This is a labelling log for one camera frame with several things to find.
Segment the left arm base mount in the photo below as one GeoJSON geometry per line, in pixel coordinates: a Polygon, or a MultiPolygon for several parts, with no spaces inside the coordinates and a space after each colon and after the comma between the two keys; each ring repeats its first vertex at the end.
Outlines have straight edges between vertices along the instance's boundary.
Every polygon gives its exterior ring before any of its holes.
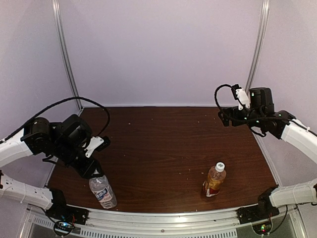
{"type": "Polygon", "coordinates": [[[79,225],[86,224],[89,214],[87,209],[67,205],[64,194],[59,189],[50,188],[49,191],[52,194],[51,202],[53,203],[49,209],[45,210],[49,217],[79,225]]]}

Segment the clear water bottle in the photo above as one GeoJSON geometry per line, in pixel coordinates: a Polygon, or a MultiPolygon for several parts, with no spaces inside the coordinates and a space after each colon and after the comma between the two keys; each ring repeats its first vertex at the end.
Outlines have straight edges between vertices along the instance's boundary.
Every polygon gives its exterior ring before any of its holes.
{"type": "Polygon", "coordinates": [[[104,209],[111,209],[117,206],[116,196],[106,176],[91,178],[89,187],[104,209]]]}

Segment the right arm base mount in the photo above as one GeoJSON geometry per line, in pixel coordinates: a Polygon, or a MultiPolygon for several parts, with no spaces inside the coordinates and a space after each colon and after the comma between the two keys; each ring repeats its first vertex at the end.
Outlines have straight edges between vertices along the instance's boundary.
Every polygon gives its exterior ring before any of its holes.
{"type": "Polygon", "coordinates": [[[276,188],[277,187],[271,187],[263,192],[258,197],[258,203],[256,205],[237,209],[236,213],[240,224],[252,223],[279,215],[279,209],[273,207],[269,199],[269,196],[276,188]]]}

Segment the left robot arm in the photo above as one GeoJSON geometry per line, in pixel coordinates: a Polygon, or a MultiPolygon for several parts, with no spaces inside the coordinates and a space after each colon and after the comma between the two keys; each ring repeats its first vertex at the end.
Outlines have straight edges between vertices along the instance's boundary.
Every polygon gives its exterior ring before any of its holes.
{"type": "MultiPolygon", "coordinates": [[[[104,142],[103,138],[93,136],[89,125],[77,115],[63,122],[35,118],[1,142],[0,165],[3,167],[18,159],[44,153],[48,160],[57,158],[72,167],[83,179],[99,178],[104,172],[92,154],[104,142]]],[[[60,220],[71,216],[71,209],[59,189],[35,187],[1,173],[0,195],[45,211],[52,210],[60,220]]]]}

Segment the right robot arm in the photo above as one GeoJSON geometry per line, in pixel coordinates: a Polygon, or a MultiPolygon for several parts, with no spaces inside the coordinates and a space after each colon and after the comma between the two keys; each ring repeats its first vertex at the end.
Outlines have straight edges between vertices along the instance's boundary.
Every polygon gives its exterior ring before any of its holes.
{"type": "MultiPolygon", "coordinates": [[[[219,103],[218,117],[224,126],[246,125],[249,130],[255,127],[260,129],[258,136],[265,137],[270,133],[275,138],[294,146],[313,162],[317,160],[317,135],[311,129],[303,125],[294,115],[281,110],[274,110],[274,103],[270,88],[252,88],[247,93],[238,84],[223,84],[216,88],[214,97],[218,91],[227,87],[231,90],[234,99],[238,102],[235,107],[223,108],[219,103]]],[[[317,204],[316,179],[290,186],[278,186],[269,188],[259,197],[259,204],[254,207],[254,215],[264,219],[273,211],[273,207],[292,204],[317,204]]]]}

